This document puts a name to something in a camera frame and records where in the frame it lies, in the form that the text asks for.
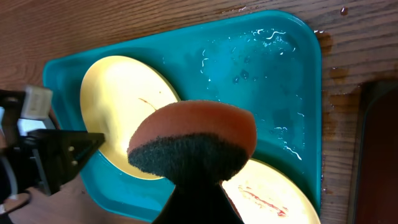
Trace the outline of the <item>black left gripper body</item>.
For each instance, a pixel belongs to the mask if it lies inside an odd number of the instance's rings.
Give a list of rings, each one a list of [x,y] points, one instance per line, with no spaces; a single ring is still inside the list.
[[[41,135],[46,129],[35,129],[22,135],[19,120],[45,121],[49,118],[52,91],[28,85],[22,91],[1,90],[1,202],[15,199],[30,187],[52,195],[45,173],[44,155],[48,144]]]

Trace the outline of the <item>yellow plate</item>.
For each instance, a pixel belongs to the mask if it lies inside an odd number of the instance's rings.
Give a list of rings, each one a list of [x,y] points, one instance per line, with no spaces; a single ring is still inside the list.
[[[157,180],[158,176],[128,163],[130,138],[150,114],[179,99],[157,70],[121,55],[95,62],[80,88],[81,115],[87,131],[105,135],[100,153],[121,172],[144,180]]]
[[[222,183],[244,223],[320,224],[313,205],[283,173],[251,159]]]

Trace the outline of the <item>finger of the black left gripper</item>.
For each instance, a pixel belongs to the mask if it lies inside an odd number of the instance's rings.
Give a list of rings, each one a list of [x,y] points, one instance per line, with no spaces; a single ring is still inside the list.
[[[33,168],[37,169],[39,189],[46,195],[60,191],[104,143],[103,133],[57,129],[28,132],[27,147],[32,152]]]

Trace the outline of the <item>red and green sponge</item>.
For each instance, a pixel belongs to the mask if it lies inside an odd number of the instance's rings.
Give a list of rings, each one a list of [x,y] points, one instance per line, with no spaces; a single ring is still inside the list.
[[[215,185],[237,174],[253,155],[253,114],[226,103],[188,100],[148,116],[132,135],[128,163],[177,186]]]

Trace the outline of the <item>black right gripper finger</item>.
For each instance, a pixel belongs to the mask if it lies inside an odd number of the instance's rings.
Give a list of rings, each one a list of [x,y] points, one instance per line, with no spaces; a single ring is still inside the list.
[[[176,186],[153,224],[243,224],[220,184]]]

